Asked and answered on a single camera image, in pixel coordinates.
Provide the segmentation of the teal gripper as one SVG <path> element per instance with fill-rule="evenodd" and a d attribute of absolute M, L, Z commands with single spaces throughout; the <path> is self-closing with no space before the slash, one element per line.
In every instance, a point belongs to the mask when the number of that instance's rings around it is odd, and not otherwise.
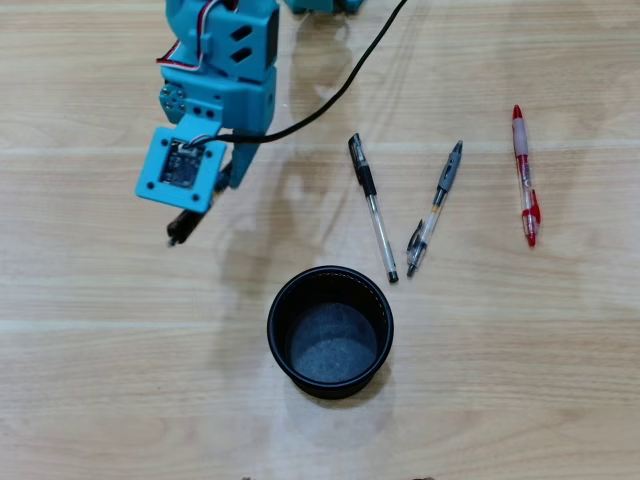
<path fill-rule="evenodd" d="M 274 115 L 276 68 L 260 80 L 220 74 L 203 68 L 187 72 L 164 66 L 165 85 L 159 100 L 176 137 L 193 142 L 228 129 L 234 134 L 263 135 Z M 259 148 L 254 143 L 234 143 L 229 186 L 237 189 Z"/>

